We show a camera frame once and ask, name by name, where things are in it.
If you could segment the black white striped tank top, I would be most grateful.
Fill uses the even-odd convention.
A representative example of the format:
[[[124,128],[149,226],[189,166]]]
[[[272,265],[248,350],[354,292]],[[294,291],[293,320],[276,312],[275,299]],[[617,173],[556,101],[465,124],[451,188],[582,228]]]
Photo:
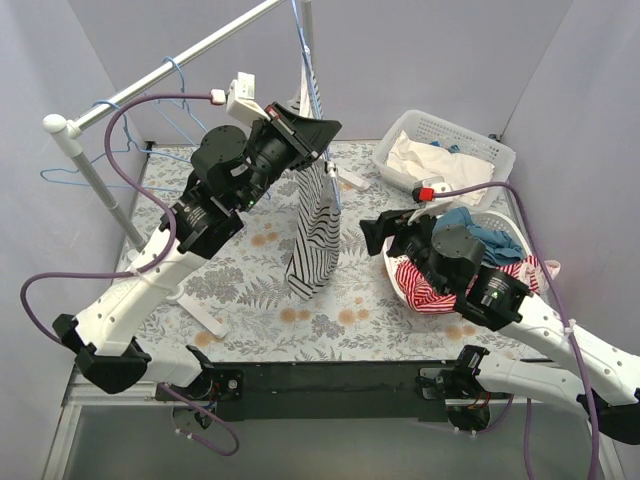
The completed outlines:
[[[297,232],[285,280],[295,295],[309,300],[329,282],[339,260],[337,168],[322,154],[312,166],[296,174],[296,182]]]

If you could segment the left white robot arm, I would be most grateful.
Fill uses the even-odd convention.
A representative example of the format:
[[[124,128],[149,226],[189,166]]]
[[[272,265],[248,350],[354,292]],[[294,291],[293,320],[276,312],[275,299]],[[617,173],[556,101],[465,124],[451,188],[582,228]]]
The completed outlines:
[[[285,171],[311,166],[341,129],[336,120],[305,118],[277,102],[250,126],[249,133],[232,125],[207,132],[191,156],[193,171],[183,194],[123,279],[81,312],[54,321],[80,372],[105,393],[121,393],[139,381],[172,384],[193,400],[211,392],[213,367],[196,347],[152,354],[136,340],[136,331],[242,230],[242,212]]]

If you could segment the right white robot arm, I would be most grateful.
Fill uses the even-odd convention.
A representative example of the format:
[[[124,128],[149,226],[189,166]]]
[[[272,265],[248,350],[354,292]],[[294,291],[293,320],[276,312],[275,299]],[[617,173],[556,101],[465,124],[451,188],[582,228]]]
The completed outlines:
[[[526,396],[587,419],[609,438],[639,442],[639,358],[559,312],[523,282],[484,265],[485,247],[463,226],[437,228],[434,217],[390,210],[362,220],[371,256],[405,256],[420,278],[451,294],[454,310],[470,322],[534,348],[553,362],[548,368],[508,360],[487,350],[463,349],[450,373],[464,397],[481,391]]]

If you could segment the red white striped garment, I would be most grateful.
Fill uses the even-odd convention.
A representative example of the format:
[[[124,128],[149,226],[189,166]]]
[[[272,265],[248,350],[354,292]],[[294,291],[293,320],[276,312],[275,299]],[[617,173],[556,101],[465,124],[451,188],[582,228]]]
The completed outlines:
[[[542,264],[533,255],[516,263],[499,266],[498,270],[521,281],[534,293],[543,293],[549,288]],[[399,263],[395,280],[411,310],[428,315],[448,314],[454,311],[456,297],[451,294],[438,294],[407,257]]]

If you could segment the white cloth in basket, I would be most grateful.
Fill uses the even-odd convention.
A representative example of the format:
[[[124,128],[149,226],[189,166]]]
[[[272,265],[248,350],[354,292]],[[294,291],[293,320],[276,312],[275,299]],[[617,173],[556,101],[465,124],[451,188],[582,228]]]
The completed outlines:
[[[402,131],[391,147],[386,166],[412,187],[416,181],[440,176],[453,190],[492,180],[494,165],[464,153],[410,140]]]

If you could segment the white oval laundry basket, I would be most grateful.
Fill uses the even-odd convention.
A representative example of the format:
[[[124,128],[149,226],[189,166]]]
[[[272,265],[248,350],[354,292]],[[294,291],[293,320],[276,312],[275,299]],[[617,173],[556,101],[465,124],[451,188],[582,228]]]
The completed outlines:
[[[521,246],[523,252],[526,255],[532,254],[532,249],[528,244],[525,236],[520,231],[518,226],[508,216],[497,211],[487,210],[484,212],[472,212],[471,218],[476,225],[479,225],[485,229],[505,231],[516,243]],[[409,306],[406,296],[396,282],[395,278],[398,267],[402,262],[406,260],[406,257],[389,257],[386,253],[386,251],[391,247],[393,239],[394,237],[391,236],[384,241],[381,253],[383,255],[387,275],[396,296],[399,298],[403,305]]]

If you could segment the teal blue garment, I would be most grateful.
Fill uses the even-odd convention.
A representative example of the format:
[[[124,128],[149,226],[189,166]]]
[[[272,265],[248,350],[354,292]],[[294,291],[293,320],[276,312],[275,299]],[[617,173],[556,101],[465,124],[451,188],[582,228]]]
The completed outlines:
[[[522,246],[506,231],[491,230],[476,224],[466,207],[450,210],[439,217],[433,232],[449,226],[464,226],[473,238],[479,240],[485,246],[483,262],[488,265],[503,267],[526,258]]]

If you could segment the white rectangular mesh basket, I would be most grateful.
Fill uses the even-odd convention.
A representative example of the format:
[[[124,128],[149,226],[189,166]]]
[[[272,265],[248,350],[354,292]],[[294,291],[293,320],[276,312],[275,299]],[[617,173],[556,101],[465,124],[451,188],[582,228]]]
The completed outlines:
[[[420,110],[401,115],[372,153],[381,177],[407,193],[422,180],[454,190],[504,182],[515,159],[510,147]]]

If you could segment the pink white lace garment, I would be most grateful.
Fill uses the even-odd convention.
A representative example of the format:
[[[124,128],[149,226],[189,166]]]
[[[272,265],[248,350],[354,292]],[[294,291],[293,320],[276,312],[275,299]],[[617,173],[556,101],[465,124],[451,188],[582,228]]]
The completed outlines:
[[[540,261],[533,255],[528,256],[521,262],[519,273],[516,278],[526,284],[531,291],[542,294],[549,289],[549,280],[555,279],[561,270],[561,264],[556,260]]]

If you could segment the floral table mat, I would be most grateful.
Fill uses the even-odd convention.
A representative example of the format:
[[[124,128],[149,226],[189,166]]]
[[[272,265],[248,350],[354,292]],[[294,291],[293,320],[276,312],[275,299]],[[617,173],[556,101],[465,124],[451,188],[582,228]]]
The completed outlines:
[[[449,360],[468,344],[513,359],[536,358],[535,350],[457,314],[421,315],[396,296],[383,258],[367,253],[359,221],[408,202],[381,179],[373,150],[371,141],[330,148],[340,168],[369,186],[341,189],[339,263],[318,294],[301,299],[285,280],[298,213],[297,184],[286,174],[243,215],[242,231],[183,284],[227,335],[217,339],[181,307],[164,304],[138,328],[139,341],[158,349],[191,344],[216,362]]]

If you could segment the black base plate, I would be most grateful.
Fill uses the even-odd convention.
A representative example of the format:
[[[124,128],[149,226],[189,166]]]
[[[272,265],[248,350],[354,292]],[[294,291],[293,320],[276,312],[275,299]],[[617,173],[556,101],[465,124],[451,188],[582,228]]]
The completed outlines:
[[[492,409],[505,393],[447,387],[451,362],[355,361],[216,363],[190,387],[158,388],[158,401],[181,395],[211,404],[229,422],[282,419],[409,418],[461,431],[489,431],[505,417]]]

